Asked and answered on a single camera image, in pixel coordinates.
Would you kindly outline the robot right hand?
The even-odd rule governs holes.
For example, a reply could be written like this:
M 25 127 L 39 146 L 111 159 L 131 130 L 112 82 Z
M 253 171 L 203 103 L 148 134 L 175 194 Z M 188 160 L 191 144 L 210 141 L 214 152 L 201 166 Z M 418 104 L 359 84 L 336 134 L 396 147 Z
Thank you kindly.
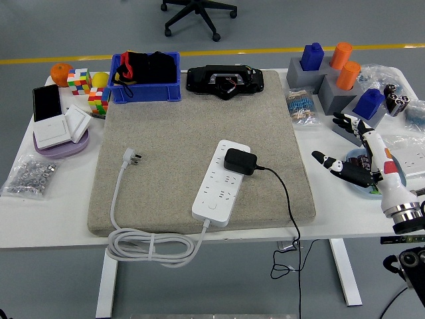
M 364 169 L 347 161 L 337 160 L 319 151 L 312 156 L 330 173 L 360 187 L 375 184 L 382 195 L 381 209 L 388 211 L 404 204 L 418 205 L 418 198 L 402 184 L 390 150 L 381 135 L 364 121 L 351 115 L 334 113 L 333 122 L 354 135 L 364 146 L 370 169 Z

